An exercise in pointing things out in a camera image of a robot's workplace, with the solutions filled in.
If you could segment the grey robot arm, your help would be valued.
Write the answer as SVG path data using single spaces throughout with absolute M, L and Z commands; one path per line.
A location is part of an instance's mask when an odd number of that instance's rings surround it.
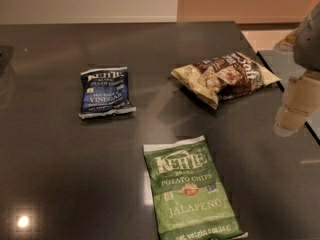
M 281 137 L 297 132 L 320 107 L 320 3 L 297 28 L 293 58 L 305 72 L 290 77 L 285 86 L 273 127 Z

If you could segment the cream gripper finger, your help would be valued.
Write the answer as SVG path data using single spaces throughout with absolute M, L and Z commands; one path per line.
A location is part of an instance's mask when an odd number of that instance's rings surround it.
M 299 78 L 290 77 L 282 96 L 273 127 L 280 137 L 296 133 L 320 108 L 320 72 L 305 71 Z

